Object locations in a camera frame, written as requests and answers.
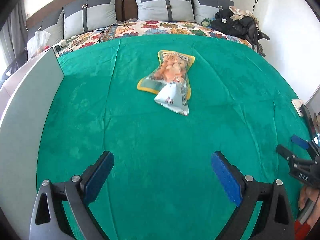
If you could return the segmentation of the small white snack packet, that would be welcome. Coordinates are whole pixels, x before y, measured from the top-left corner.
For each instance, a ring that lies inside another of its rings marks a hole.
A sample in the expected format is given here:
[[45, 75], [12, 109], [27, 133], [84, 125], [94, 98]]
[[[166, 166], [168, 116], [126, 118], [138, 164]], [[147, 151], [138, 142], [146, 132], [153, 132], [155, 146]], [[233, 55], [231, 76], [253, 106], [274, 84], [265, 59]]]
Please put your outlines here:
[[188, 116], [187, 85], [180, 82], [167, 83], [156, 95], [154, 102], [183, 116]]

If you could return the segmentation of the peanut bag yellow border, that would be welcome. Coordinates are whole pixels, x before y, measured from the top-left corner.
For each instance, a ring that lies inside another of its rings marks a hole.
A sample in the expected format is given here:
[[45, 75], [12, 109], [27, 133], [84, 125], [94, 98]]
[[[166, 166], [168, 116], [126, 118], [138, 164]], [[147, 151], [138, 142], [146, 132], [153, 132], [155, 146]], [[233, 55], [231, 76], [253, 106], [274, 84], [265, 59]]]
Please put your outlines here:
[[137, 89], [153, 94], [170, 82], [178, 82], [186, 87], [186, 99], [191, 97], [188, 71], [195, 62], [195, 57], [176, 51], [160, 50], [157, 54], [159, 66], [151, 74], [142, 78]]

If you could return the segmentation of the grey white board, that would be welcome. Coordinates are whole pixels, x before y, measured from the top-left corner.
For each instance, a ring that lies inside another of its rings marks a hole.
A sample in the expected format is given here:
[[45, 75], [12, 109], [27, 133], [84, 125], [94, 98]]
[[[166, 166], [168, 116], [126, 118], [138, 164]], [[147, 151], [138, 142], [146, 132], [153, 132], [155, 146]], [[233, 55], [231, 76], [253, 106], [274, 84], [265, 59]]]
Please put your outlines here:
[[63, 78], [53, 49], [48, 49], [1, 88], [1, 210], [20, 239], [29, 238], [40, 141]]

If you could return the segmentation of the black clothes pile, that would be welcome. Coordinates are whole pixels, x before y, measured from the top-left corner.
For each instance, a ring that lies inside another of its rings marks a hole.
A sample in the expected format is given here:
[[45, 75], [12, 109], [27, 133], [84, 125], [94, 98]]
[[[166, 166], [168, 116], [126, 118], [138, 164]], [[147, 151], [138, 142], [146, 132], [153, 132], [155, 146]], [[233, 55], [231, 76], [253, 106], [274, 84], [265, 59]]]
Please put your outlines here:
[[259, 55], [265, 57], [260, 40], [270, 40], [270, 37], [259, 28], [258, 19], [248, 10], [240, 10], [235, 6], [221, 9], [210, 22], [210, 27], [229, 36], [247, 40]]

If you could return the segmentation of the grey pillow right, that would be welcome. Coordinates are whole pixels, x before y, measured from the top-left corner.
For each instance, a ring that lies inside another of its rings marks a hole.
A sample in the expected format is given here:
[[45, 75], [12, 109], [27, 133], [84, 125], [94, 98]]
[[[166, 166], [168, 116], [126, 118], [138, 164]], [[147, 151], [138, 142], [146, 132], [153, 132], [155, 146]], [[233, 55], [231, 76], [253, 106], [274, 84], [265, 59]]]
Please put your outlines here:
[[193, 0], [195, 21], [200, 24], [205, 18], [213, 19], [215, 14], [233, 6], [230, 0]]

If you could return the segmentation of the grey pillow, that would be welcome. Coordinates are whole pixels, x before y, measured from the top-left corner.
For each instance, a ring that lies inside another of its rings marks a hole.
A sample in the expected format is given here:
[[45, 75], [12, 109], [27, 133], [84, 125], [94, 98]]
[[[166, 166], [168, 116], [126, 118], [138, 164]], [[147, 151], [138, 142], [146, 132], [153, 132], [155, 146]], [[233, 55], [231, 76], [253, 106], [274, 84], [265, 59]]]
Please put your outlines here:
[[115, 0], [76, 0], [63, 6], [64, 39], [117, 22]]
[[205, 18], [213, 19], [215, 14], [233, 6], [230, 0], [193, 0], [195, 21], [200, 24]]
[[50, 37], [47, 42], [48, 46], [53, 46], [63, 40], [63, 9], [61, 8], [52, 12], [44, 19], [40, 20], [40, 22], [28, 28], [27, 41], [35, 35], [36, 31], [46, 31], [50, 33]]
[[136, 0], [140, 21], [194, 22], [191, 0]]

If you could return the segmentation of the white plastic bag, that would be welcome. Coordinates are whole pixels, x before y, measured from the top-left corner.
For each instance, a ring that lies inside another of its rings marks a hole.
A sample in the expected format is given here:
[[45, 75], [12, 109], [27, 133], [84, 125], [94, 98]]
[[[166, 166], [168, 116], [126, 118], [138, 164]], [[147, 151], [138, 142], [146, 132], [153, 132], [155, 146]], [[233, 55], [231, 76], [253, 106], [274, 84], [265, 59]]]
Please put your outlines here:
[[48, 45], [51, 34], [47, 31], [36, 31], [35, 35], [27, 43], [28, 61], [38, 55]]

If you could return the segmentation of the grey curtain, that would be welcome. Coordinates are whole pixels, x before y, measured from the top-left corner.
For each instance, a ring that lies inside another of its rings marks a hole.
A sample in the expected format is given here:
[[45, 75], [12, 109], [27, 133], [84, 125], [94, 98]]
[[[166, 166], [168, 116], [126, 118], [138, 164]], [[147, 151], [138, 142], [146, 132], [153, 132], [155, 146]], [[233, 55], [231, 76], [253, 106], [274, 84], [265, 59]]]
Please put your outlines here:
[[26, 14], [24, 2], [20, 0], [9, 14], [1, 29], [1, 77], [14, 73], [27, 61]]

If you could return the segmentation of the grey pillow middle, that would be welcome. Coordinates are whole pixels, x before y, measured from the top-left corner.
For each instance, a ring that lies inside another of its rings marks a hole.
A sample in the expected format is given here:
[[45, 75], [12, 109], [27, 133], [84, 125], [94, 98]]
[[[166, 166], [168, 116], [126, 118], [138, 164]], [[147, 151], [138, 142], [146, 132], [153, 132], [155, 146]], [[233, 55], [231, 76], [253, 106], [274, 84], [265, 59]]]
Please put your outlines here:
[[136, 0], [140, 21], [194, 22], [191, 0]]

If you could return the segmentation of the floral bed sheet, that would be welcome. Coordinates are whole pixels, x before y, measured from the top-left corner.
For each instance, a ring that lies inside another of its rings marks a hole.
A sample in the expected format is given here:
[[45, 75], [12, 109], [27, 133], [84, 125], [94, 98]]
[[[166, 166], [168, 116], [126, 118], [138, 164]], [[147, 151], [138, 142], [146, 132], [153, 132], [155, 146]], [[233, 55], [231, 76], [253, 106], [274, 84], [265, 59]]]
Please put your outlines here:
[[198, 23], [182, 21], [165, 22], [127, 20], [113, 24], [109, 27], [99, 28], [94, 31], [89, 31], [84, 34], [71, 37], [66, 41], [66, 46], [56, 53], [56, 56], [60, 57], [75, 50], [99, 44], [101, 42], [114, 40], [116, 38], [161, 34], [215, 37], [244, 44], [249, 48], [252, 48], [252, 45], [244, 38], [226, 35], [211, 28], [204, 27]]

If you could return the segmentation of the grey pillow far left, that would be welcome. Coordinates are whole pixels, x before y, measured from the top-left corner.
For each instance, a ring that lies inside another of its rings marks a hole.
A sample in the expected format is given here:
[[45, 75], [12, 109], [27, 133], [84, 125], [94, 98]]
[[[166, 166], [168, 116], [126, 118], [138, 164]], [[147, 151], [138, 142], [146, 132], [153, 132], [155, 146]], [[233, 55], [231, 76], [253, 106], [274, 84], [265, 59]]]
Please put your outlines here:
[[28, 28], [27, 41], [35, 35], [36, 31], [46, 31], [50, 33], [50, 37], [47, 42], [48, 46], [53, 46], [63, 40], [63, 9], [61, 8], [52, 12], [44, 19], [40, 20], [40, 22]]

